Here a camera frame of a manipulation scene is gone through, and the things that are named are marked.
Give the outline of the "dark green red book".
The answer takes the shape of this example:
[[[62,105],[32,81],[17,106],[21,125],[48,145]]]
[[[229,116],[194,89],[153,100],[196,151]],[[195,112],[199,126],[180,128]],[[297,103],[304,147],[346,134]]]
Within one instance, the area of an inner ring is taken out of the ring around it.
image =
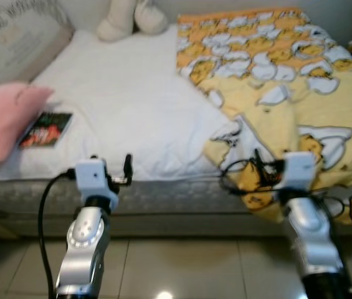
[[[20,139],[19,148],[54,147],[73,115],[72,112],[42,112]]]

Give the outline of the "cream plush toy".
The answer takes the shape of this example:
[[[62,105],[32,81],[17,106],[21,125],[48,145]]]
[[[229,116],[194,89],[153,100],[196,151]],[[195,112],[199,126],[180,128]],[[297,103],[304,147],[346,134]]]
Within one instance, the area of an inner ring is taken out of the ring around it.
[[[116,42],[135,31],[156,35],[167,28],[168,18],[153,0],[111,0],[96,35],[102,42]]]

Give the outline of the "pink pillow with flower print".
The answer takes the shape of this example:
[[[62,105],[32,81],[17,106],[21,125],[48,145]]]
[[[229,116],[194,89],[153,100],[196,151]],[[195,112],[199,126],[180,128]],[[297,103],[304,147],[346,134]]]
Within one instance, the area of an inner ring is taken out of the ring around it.
[[[52,88],[25,82],[0,85],[0,163],[11,155],[53,93]]]

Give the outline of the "yellow egg print blanket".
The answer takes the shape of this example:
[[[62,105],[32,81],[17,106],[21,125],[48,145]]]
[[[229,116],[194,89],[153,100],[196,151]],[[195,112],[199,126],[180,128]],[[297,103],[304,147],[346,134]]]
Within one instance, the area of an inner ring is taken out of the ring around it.
[[[280,205],[253,166],[291,151],[315,155],[311,192],[333,220],[352,224],[352,55],[299,8],[181,16],[179,74],[227,118],[204,145],[253,214],[280,221]]]

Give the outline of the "large printed bed pillow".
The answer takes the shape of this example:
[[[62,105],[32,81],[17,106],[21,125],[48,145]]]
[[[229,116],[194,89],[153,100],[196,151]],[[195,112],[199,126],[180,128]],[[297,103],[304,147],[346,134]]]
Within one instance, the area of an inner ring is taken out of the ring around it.
[[[0,83],[34,80],[73,34],[58,0],[0,0]]]

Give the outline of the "grey quilted mattress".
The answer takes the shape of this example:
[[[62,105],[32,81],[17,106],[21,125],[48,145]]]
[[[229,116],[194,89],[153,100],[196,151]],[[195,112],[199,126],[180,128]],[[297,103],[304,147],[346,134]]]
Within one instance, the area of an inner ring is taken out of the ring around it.
[[[34,216],[48,180],[0,181],[0,212],[9,216]],[[135,181],[122,187],[120,216],[191,216],[192,214],[250,214],[239,197],[219,187],[216,178],[184,181]],[[73,181],[54,183],[45,202],[47,216],[69,216],[81,207],[80,193]]]

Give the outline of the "white quilted mattress pad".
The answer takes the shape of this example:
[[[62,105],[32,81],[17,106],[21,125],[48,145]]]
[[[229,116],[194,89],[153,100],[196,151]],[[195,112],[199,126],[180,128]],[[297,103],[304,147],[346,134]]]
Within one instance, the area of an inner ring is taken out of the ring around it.
[[[136,181],[215,176],[204,143],[226,117],[176,71],[178,31],[101,42],[78,31],[34,80],[52,88],[47,109],[72,119],[52,147],[15,150],[0,181],[48,179],[98,156],[118,176],[132,154]]]

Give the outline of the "beige bed base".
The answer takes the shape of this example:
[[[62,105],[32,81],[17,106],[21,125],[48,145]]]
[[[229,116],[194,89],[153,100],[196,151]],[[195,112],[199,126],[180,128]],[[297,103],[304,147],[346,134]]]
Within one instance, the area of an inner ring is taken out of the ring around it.
[[[32,214],[0,212],[0,237],[38,234]],[[281,223],[251,214],[120,214],[110,216],[112,237],[271,237],[283,236]]]

